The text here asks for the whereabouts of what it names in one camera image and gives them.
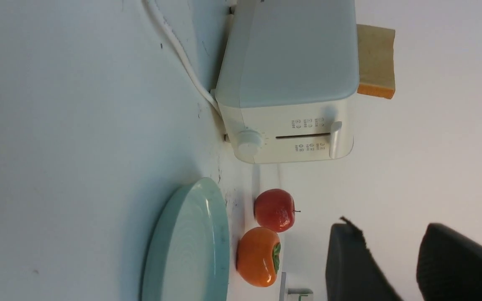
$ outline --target toaster lever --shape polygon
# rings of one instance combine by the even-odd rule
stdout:
[[[341,121],[335,121],[331,124],[331,142],[329,143],[330,147],[328,151],[328,156],[331,159],[336,159],[337,157],[338,141],[340,139],[341,128]]]

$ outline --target white countertop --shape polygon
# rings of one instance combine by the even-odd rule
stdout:
[[[159,4],[212,87],[228,4]],[[253,195],[279,185],[276,166],[258,177],[234,158],[139,6],[0,2],[0,300],[136,301],[151,230],[180,185],[218,182],[233,254]],[[229,301],[277,295],[232,269]]]

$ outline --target orange persimmon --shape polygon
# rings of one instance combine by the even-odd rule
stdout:
[[[268,287],[279,269],[280,239],[275,231],[255,227],[237,244],[237,272],[253,286]]]

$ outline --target toaster slot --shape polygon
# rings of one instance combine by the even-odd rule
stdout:
[[[289,135],[289,136],[276,136],[276,139],[294,139],[294,138],[313,138],[330,136],[330,133],[308,134],[308,135]]]

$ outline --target bread slice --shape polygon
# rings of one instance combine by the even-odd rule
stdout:
[[[356,25],[360,84],[358,94],[391,99],[395,93],[395,30]]]

